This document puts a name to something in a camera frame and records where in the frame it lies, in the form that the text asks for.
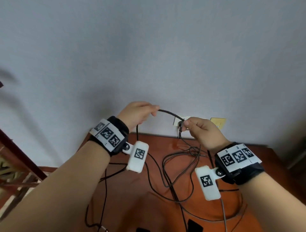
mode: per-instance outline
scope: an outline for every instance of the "table top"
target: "table top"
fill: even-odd
[[[164,156],[182,151],[188,146],[180,139],[153,136],[139,135],[139,140],[149,144],[149,153],[157,160],[161,167]],[[136,135],[129,135],[129,142],[134,144]],[[187,140],[193,146],[199,146],[195,140]],[[262,146],[248,146],[262,161],[266,172],[271,175],[278,183],[284,186],[293,195],[299,198],[303,203],[306,203],[305,191],[291,177],[289,171],[283,166],[280,159],[270,148]],[[127,163],[128,155],[118,154],[111,158],[111,162]],[[170,178],[174,178],[180,174],[188,164],[193,160],[193,157],[178,156],[171,160],[167,165],[167,173]],[[153,187],[162,195],[171,198],[172,195],[169,188],[163,186],[159,170],[151,157],[147,156],[146,162],[150,171],[150,179]],[[198,167],[209,165],[208,157],[200,157]],[[107,167],[107,175],[115,173],[122,169],[121,165],[109,165]],[[182,175],[175,183],[174,188],[179,199],[185,199],[189,196],[192,185],[189,179],[190,170]],[[206,201],[197,180],[196,174],[192,174],[194,182],[194,193],[192,197],[183,202],[182,205],[191,213],[198,217],[209,220],[222,220],[222,207],[220,200]],[[218,181],[219,189],[236,189],[237,186],[227,184],[221,180]],[[226,216],[235,215],[241,208],[241,195],[239,191],[221,193],[224,201]],[[101,211],[105,197],[105,183],[98,185],[93,196],[93,207],[90,207],[88,221],[99,222]],[[238,216],[227,220],[228,231],[232,231],[238,220],[241,218],[246,203],[243,203],[242,209]],[[224,223],[210,223],[197,219],[184,213],[186,221],[191,219],[200,224],[203,231],[224,231]],[[180,207],[177,203],[167,201],[156,195],[150,188],[147,176],[146,167],[138,174],[132,171],[124,171],[107,180],[107,201],[104,211],[103,226],[110,232],[113,231],[131,231],[135,232],[136,228],[141,227],[150,231],[176,231],[185,232],[185,227],[182,219]],[[78,226],[77,231],[92,231],[86,228],[84,220]],[[258,221],[247,208],[239,225],[235,228],[235,232],[239,231],[262,231]]]

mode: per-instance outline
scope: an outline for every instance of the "forearm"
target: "forearm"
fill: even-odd
[[[66,231],[85,210],[109,161],[101,146],[87,142],[18,204],[0,231]]]
[[[263,172],[239,186],[265,232],[300,232],[306,228],[306,206]]]

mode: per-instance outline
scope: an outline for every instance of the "white power socket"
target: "white power socket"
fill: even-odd
[[[190,118],[191,116],[180,116],[182,119],[184,120],[187,120],[188,118]],[[177,117],[174,117],[174,122],[173,122],[173,125],[174,126],[179,126],[178,123],[180,122],[181,120],[178,119]]]

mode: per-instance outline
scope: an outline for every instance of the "person's right arm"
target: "person's right arm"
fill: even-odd
[[[183,131],[186,129],[212,153],[231,144],[207,119],[189,118],[184,121]],[[306,231],[306,206],[267,173],[262,172],[238,187],[264,231]]]

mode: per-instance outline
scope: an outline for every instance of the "person's left hand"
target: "person's left hand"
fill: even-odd
[[[137,125],[146,121],[150,114],[156,116],[158,110],[158,105],[152,105],[149,102],[131,102],[117,118],[123,121],[131,132]]]

